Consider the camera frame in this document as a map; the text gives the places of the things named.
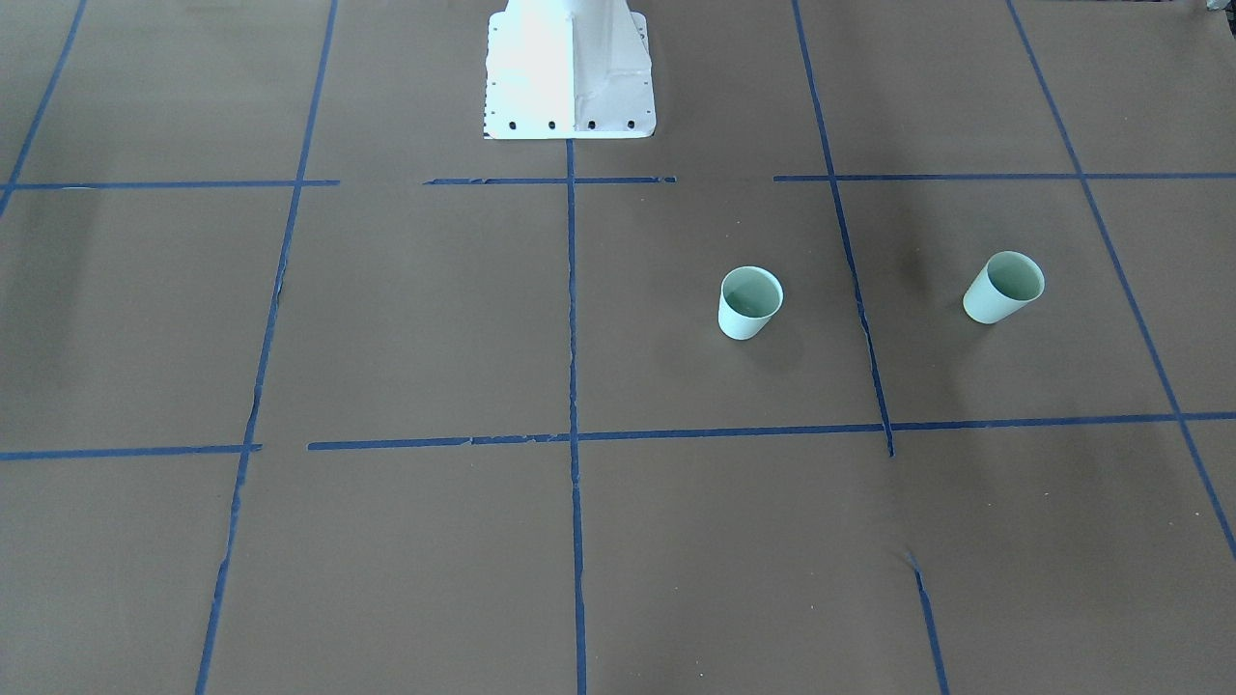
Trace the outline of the pale green cup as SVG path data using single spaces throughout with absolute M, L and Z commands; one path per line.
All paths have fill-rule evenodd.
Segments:
M 1037 301 L 1044 288 L 1044 273 L 1033 258 L 1016 251 L 1000 251 L 976 272 L 962 305 L 971 320 L 993 325 Z
M 738 343 L 754 338 L 782 308 L 785 293 L 776 276 L 759 265 L 729 271 L 719 286 L 716 324 Z

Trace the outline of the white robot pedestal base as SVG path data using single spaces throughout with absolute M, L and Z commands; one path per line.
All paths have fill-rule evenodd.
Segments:
M 485 139 L 649 139 L 653 48 L 627 1 L 508 1 L 487 23 Z

